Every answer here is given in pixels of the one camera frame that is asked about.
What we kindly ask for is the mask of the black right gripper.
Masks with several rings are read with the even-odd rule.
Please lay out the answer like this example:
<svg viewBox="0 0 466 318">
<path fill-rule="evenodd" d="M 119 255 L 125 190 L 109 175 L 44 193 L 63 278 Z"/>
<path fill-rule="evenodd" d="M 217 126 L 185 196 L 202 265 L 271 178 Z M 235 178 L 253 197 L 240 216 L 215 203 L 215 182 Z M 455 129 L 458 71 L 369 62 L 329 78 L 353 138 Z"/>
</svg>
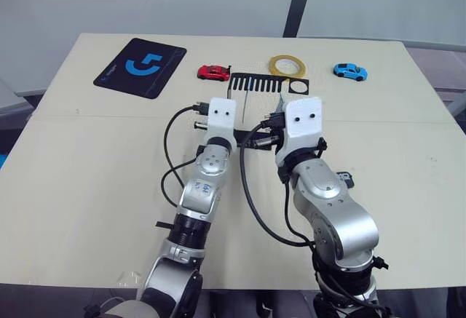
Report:
<svg viewBox="0 0 466 318">
<path fill-rule="evenodd" d="M 269 133 L 264 138 L 256 138 L 254 148 L 269 149 L 275 146 L 275 151 L 279 151 L 283 147 L 285 129 L 285 114 L 283 112 L 268 115 L 265 120 L 260 122 L 259 128 L 269 130 Z"/>
</svg>

